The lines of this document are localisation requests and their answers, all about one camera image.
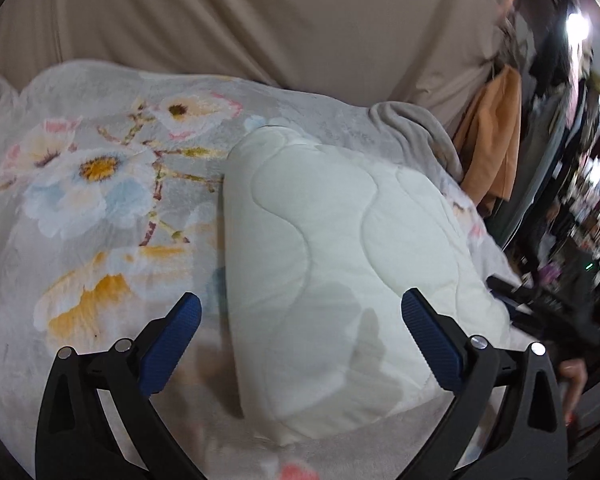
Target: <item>light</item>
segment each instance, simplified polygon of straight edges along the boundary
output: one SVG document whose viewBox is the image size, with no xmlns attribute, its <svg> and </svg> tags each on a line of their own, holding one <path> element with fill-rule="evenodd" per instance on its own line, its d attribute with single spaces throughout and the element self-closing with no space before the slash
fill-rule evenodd
<svg viewBox="0 0 600 480">
<path fill-rule="evenodd" d="M 589 20 L 579 12 L 567 18 L 567 37 L 571 44 L 578 44 L 589 35 Z"/>
<path fill-rule="evenodd" d="M 593 161 L 593 167 L 589 171 L 589 180 L 593 186 L 597 186 L 600 182 L 600 160 Z"/>
<path fill-rule="evenodd" d="M 531 351 L 536 355 L 544 355 L 546 352 L 546 348 L 542 343 L 531 343 Z"/>
</svg>

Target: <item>white pillow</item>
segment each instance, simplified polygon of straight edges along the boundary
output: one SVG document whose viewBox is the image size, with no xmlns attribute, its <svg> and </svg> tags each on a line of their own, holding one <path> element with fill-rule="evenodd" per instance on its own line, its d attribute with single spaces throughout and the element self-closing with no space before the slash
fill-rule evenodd
<svg viewBox="0 0 600 480">
<path fill-rule="evenodd" d="M 468 335 L 509 343 L 505 307 L 416 171 L 266 126 L 230 153 L 224 208 L 240 400 L 276 443 L 353 430 L 442 392 L 402 322 L 413 286 Z"/>
</svg>

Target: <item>flower print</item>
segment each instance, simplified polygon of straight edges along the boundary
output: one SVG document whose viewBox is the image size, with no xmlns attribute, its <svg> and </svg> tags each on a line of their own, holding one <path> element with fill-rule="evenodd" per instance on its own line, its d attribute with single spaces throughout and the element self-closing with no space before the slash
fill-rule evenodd
<svg viewBox="0 0 600 480">
<path fill-rule="evenodd" d="M 474 202 L 460 189 L 451 176 L 445 175 L 442 179 L 440 192 L 451 206 L 460 231 L 466 237 L 467 242 L 471 239 L 482 240 L 487 237 L 484 221 L 475 208 Z"/>
<path fill-rule="evenodd" d="M 172 140 L 186 140 L 237 117 L 242 105 L 211 92 L 206 95 L 174 96 L 152 107 L 155 117 L 167 128 Z"/>
<path fill-rule="evenodd" d="M 0 176 L 10 180 L 35 176 L 62 153 L 73 149 L 80 120 L 47 119 L 29 130 L 7 151 L 0 165 Z"/>
<path fill-rule="evenodd" d="M 193 253 L 186 244 L 100 252 L 47 289 L 34 307 L 34 326 L 46 332 L 50 352 L 65 345 L 99 351 L 135 337 L 191 290 Z"/>
<path fill-rule="evenodd" d="M 102 219 L 133 227 L 154 205 L 156 158 L 140 144 L 64 153 L 29 185 L 24 212 L 49 238 L 77 237 Z"/>
<path fill-rule="evenodd" d="M 252 115 L 244 120 L 244 130 L 250 134 L 254 130 L 261 128 L 267 124 L 267 120 L 261 115 Z"/>
<path fill-rule="evenodd" d="M 142 99 L 141 97 L 136 97 L 134 99 L 134 101 L 131 103 L 131 110 L 135 114 L 139 114 L 146 108 L 148 108 L 148 105 L 147 105 L 146 101 L 144 99 Z"/>
<path fill-rule="evenodd" d="M 180 232 L 189 240 L 203 240 L 215 250 L 224 251 L 224 217 L 215 202 L 196 206 Z"/>
<path fill-rule="evenodd" d="M 308 466 L 291 462 L 282 466 L 278 480 L 320 480 L 320 477 Z"/>
</svg>

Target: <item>orange towel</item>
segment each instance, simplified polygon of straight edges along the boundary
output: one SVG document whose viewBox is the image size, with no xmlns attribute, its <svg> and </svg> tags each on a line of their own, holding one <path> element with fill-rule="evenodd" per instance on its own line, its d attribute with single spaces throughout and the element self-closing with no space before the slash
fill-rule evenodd
<svg viewBox="0 0 600 480">
<path fill-rule="evenodd" d="M 518 166 L 520 74 L 509 65 L 475 96 L 454 137 L 462 190 L 487 216 L 496 198 L 508 200 Z"/>
</svg>

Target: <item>floral blanket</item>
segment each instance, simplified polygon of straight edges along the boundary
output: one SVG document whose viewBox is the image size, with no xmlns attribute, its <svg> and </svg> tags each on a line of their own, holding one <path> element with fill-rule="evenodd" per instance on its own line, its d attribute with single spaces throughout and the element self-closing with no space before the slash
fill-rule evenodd
<svg viewBox="0 0 600 480">
<path fill-rule="evenodd" d="M 202 300 L 203 322 L 152 402 L 210 479 L 394 478 L 432 431 L 448 397 L 285 449 L 242 419 L 226 320 L 222 165 L 264 124 L 423 172 L 452 203 L 478 273 L 514 279 L 450 176 L 461 170 L 447 134 L 422 108 L 355 108 L 233 78 L 100 62 L 52 68 L 20 95 L 0 79 L 0 437 L 30 473 L 56 351 L 134 338 L 185 290 Z M 121 448 L 139 463 L 102 397 Z"/>
</svg>

